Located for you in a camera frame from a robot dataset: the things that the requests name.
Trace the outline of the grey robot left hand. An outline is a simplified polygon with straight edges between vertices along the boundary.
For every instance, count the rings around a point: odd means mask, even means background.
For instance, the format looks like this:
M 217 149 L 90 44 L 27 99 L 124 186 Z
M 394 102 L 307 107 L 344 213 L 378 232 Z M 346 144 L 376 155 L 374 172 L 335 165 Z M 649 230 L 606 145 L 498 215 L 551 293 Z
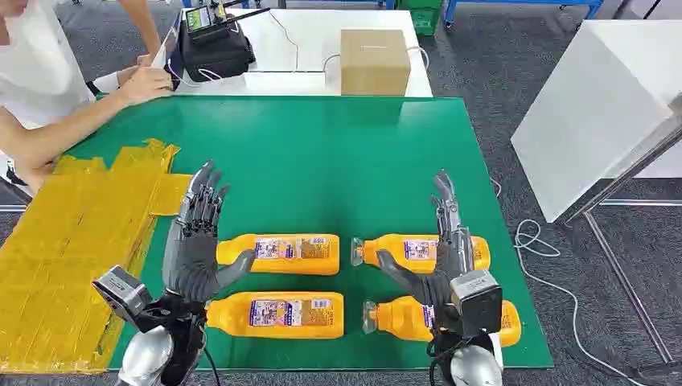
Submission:
M 212 160 L 192 176 L 166 240 L 162 281 L 166 290 L 189 302 L 207 302 L 248 274 L 255 261 L 252 249 L 233 263 L 217 261 L 218 225 L 227 186 L 218 188 L 221 172 Z

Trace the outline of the person's right hand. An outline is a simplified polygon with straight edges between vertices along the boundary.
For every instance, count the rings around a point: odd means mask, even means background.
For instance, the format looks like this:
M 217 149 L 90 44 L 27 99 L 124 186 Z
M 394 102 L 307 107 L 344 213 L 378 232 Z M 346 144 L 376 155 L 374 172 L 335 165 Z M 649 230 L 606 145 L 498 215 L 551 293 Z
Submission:
M 120 87 L 126 106 L 140 105 L 172 94 L 171 76 L 163 69 L 140 67 Z

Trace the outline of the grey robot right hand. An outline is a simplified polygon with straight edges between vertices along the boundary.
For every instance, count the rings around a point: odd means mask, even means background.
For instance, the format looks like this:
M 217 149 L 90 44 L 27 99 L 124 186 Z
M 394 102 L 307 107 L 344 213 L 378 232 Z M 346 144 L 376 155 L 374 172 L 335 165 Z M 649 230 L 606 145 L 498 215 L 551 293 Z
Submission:
M 416 274 L 397 264 L 392 254 L 379 250 L 380 269 L 423 306 L 433 308 L 432 327 L 450 328 L 455 319 L 466 314 L 478 297 L 470 232 L 462 225 L 454 184 L 445 170 L 434 177 L 439 196 L 435 206 L 438 242 L 432 273 Z

